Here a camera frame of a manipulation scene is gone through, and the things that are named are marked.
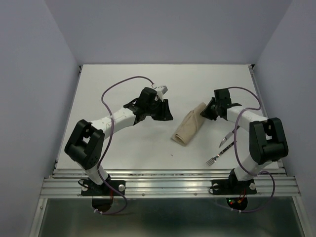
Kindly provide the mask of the steel fork black handle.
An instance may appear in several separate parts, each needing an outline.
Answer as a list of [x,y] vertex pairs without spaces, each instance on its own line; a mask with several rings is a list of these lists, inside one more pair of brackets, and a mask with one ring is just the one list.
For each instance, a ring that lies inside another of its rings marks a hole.
[[217,159],[222,156],[228,149],[230,149],[235,143],[232,142],[230,145],[228,145],[226,148],[224,148],[220,153],[218,153],[216,156],[212,157],[211,159],[209,159],[205,164],[207,166],[211,166],[213,165]]

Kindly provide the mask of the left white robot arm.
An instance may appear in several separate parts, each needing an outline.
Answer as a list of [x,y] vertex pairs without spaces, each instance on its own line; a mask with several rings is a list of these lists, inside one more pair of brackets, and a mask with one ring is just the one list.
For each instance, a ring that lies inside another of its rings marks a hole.
[[106,194],[110,188],[109,175],[99,164],[104,140],[146,117],[157,121],[173,120],[168,100],[163,97],[167,91],[166,86],[145,87],[139,97],[123,105],[117,112],[99,120],[82,119],[77,122],[64,151],[88,175],[98,194]]

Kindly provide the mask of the steel knife black handle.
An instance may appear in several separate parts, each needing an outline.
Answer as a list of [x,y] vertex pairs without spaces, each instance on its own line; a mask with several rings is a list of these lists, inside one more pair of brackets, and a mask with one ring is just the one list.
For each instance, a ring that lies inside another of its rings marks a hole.
[[235,130],[233,129],[231,132],[229,132],[229,133],[222,139],[222,141],[220,142],[219,148],[222,147],[222,146],[226,143],[226,141],[227,141],[230,137],[233,136],[234,132],[235,132]]

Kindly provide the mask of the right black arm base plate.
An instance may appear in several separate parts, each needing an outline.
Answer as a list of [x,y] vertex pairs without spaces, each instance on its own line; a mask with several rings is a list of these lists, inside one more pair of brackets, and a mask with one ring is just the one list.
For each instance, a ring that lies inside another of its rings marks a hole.
[[211,186],[209,188],[209,193],[213,195],[234,196],[244,192],[246,195],[257,194],[253,179],[248,181],[237,181],[235,184],[228,179],[215,179],[211,180]]

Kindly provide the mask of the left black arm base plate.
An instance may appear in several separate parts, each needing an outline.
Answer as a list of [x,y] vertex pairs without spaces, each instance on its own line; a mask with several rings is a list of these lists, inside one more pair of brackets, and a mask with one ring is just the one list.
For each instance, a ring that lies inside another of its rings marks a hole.
[[101,197],[101,196],[121,196],[125,195],[126,182],[124,180],[110,180],[109,185],[117,190],[120,194],[114,192],[107,185],[97,185],[90,179],[79,179],[78,184],[81,186],[81,195],[84,197]]

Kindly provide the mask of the beige cloth napkin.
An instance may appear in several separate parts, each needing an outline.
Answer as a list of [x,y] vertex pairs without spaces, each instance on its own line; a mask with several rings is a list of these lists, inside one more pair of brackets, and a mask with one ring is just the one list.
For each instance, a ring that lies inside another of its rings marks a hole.
[[184,117],[171,139],[181,146],[187,146],[205,121],[205,118],[200,115],[205,108],[206,104],[202,102],[191,110]]

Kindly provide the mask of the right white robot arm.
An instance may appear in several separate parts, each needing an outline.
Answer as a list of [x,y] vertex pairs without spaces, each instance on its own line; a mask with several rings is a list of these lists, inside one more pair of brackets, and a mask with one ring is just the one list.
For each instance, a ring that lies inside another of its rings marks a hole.
[[[217,89],[206,108],[200,115],[209,120],[218,117],[235,124],[220,142],[220,146],[233,137],[234,153],[238,166],[234,168],[227,180],[227,187],[233,193],[238,193],[245,187],[245,181],[253,179],[258,174],[267,174],[264,168],[288,155],[289,149],[282,122],[279,118],[267,118],[257,115],[253,111],[261,110],[262,103],[250,90],[249,92],[258,101],[258,108],[245,108],[239,103],[233,103],[230,88]],[[241,161],[237,152],[237,130],[243,128],[249,134],[249,155]]]

